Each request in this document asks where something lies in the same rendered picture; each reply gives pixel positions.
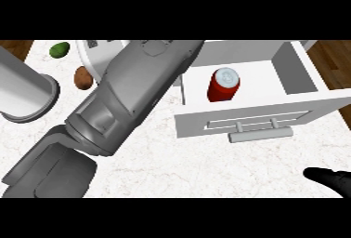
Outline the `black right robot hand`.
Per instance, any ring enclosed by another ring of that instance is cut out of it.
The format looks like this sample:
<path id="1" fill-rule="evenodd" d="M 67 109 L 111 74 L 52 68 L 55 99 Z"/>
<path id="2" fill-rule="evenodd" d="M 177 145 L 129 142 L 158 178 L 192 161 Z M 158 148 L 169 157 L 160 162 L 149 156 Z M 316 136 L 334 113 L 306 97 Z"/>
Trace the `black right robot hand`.
<path id="1" fill-rule="evenodd" d="M 351 172 L 309 167 L 303 175 L 332 189 L 343 198 L 351 198 Z"/>

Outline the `white open drawer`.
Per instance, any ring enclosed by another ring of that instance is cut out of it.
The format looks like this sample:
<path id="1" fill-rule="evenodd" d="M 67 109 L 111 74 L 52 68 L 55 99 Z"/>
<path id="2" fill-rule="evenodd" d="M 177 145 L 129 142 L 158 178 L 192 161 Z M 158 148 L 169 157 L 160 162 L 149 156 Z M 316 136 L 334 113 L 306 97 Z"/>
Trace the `white open drawer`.
<path id="1" fill-rule="evenodd" d="M 233 100 L 211 102 L 207 90 L 213 73 L 227 67 L 241 77 Z M 210 112 L 297 104 L 297 111 L 351 104 L 351 89 L 331 90 L 303 44 L 286 40 L 217 40 L 205 42 L 183 75 L 185 101 L 179 113 Z"/>

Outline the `red can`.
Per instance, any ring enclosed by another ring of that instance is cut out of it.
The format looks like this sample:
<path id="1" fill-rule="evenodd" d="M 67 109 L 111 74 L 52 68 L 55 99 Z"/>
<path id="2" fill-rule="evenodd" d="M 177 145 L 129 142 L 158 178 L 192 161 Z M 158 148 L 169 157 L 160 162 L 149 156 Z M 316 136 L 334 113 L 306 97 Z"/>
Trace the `red can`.
<path id="1" fill-rule="evenodd" d="M 232 100 L 241 86 L 241 77 L 232 68 L 220 68 L 211 75 L 207 98 L 211 102 Z"/>

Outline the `brown potato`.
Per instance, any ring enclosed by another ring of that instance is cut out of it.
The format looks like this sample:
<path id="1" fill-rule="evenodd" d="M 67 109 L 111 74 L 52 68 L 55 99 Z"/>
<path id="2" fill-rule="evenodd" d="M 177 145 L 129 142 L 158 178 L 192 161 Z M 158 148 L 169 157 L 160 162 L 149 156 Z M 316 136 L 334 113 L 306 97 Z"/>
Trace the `brown potato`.
<path id="1" fill-rule="evenodd" d="M 74 84 L 81 90 L 89 90 L 93 85 L 93 77 L 84 66 L 81 66 L 76 71 Z"/>

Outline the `white rounded appliance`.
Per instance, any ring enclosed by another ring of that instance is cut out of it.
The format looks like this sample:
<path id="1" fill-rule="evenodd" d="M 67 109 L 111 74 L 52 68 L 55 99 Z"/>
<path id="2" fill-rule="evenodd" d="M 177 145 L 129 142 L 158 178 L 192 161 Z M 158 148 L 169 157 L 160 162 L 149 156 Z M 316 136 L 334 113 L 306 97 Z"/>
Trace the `white rounded appliance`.
<path id="1" fill-rule="evenodd" d="M 101 83 L 110 62 L 126 48 L 129 43 L 129 40 L 77 41 L 80 58 L 83 61 L 81 66 L 87 68 L 87 71 L 93 77 L 93 83 Z"/>

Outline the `green avocado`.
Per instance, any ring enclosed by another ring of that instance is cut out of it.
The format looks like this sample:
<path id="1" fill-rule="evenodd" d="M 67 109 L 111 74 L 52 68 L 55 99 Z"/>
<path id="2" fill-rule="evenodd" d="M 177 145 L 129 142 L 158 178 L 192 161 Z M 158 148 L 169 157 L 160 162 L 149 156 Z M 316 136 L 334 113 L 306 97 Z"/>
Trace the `green avocado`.
<path id="1" fill-rule="evenodd" d="M 62 42 L 58 43 L 49 50 L 49 54 L 55 59 L 61 59 L 70 51 L 70 43 L 68 42 Z"/>

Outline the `grey cylindrical appliance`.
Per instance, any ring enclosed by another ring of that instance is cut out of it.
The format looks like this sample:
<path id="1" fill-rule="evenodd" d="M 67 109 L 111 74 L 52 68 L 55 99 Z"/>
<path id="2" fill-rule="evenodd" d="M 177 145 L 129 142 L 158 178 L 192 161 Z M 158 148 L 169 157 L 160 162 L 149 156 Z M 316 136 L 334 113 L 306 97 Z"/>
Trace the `grey cylindrical appliance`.
<path id="1" fill-rule="evenodd" d="M 17 124 L 37 120 L 61 94 L 58 81 L 39 73 L 0 46 L 0 114 Z"/>

